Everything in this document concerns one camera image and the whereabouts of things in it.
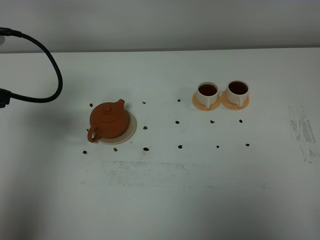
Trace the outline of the left orange cup coaster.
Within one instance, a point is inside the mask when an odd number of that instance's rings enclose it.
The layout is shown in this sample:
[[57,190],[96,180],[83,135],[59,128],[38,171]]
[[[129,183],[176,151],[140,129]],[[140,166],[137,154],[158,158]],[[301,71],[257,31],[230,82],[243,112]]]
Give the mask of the left orange cup coaster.
[[194,93],[193,96],[192,96],[192,103],[197,109],[208,112],[208,111],[213,111],[213,110],[217,109],[220,106],[221,98],[220,98],[220,96],[218,96],[217,101],[214,104],[212,104],[209,109],[207,109],[205,105],[202,105],[197,100],[196,93]]

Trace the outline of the right white teacup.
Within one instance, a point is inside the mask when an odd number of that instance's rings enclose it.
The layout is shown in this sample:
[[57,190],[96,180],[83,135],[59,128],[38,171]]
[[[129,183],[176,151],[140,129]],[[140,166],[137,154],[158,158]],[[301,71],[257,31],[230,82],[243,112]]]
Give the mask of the right white teacup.
[[231,81],[227,85],[225,94],[230,103],[242,108],[249,96],[249,87],[243,81]]

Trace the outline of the beige round teapot coaster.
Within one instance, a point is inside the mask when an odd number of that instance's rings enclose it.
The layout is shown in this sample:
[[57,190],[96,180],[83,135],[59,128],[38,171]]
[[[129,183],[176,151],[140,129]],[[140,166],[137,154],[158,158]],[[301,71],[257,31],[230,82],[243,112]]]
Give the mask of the beige round teapot coaster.
[[127,113],[128,113],[128,128],[122,135],[115,138],[100,138],[98,141],[108,145],[118,145],[129,140],[134,135],[137,129],[137,120],[130,111],[127,111]]

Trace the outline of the orange cup coaster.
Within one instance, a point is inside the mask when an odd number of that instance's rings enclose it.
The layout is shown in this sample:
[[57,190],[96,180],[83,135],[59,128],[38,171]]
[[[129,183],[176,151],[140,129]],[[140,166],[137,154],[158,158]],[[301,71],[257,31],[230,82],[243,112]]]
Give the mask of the orange cup coaster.
[[250,97],[248,96],[243,103],[242,107],[238,107],[236,104],[231,103],[227,99],[226,91],[223,91],[220,97],[221,103],[230,110],[239,111],[245,109],[250,104]]
[[209,109],[207,109],[205,105],[202,105],[197,100],[196,93],[194,93],[193,96],[192,96],[192,103],[197,109],[208,112],[208,111],[213,111],[213,110],[217,109],[220,106],[221,98],[220,98],[220,96],[218,96],[217,101],[214,104],[212,104]]

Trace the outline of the brown clay teapot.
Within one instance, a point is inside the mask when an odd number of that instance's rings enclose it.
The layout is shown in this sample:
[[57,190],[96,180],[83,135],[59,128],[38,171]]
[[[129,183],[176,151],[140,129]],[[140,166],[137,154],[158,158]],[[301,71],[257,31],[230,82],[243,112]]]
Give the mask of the brown clay teapot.
[[129,114],[125,101],[105,102],[96,106],[90,114],[90,128],[87,133],[89,142],[100,138],[113,139],[121,136],[129,126]]

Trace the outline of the white teacup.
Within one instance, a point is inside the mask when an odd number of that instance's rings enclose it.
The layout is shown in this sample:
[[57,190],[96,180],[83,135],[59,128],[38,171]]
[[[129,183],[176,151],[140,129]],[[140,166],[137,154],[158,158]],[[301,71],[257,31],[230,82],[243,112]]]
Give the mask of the white teacup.
[[203,82],[198,85],[195,93],[197,100],[209,109],[217,101],[220,90],[213,82]]
[[249,87],[243,81],[231,81],[227,85],[225,94],[230,103],[242,108],[249,96]]

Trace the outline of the left white teacup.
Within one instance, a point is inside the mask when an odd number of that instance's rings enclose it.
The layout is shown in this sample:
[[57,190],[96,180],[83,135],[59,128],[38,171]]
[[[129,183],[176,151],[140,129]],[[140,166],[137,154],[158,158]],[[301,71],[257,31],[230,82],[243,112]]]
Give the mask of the left white teacup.
[[195,93],[197,100],[209,109],[217,101],[220,90],[213,82],[203,82],[198,85]]

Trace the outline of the right orange cup coaster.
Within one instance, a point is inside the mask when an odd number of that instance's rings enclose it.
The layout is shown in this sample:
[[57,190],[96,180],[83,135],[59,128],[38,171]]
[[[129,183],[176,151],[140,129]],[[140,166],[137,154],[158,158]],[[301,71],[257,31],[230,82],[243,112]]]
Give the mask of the right orange cup coaster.
[[242,107],[238,107],[236,104],[231,103],[227,99],[226,91],[223,91],[220,97],[221,103],[230,110],[239,111],[245,109],[250,104],[250,97],[248,96],[243,103]]

